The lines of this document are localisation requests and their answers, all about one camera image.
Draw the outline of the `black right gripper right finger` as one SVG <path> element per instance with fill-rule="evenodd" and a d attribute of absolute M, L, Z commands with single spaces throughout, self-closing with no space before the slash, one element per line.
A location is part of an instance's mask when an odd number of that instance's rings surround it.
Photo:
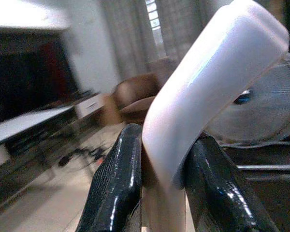
<path fill-rule="evenodd" d="M 186 158 L 185 190 L 195 227 L 207 209 L 221 232 L 278 231 L 243 173 L 207 134 Z"/>

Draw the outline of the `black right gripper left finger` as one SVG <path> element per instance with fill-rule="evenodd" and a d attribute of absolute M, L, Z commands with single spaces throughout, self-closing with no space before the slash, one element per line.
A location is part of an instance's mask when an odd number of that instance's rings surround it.
<path fill-rule="evenodd" d="M 95 172 L 77 232 L 125 232 L 142 188 L 142 127 L 126 125 Z"/>

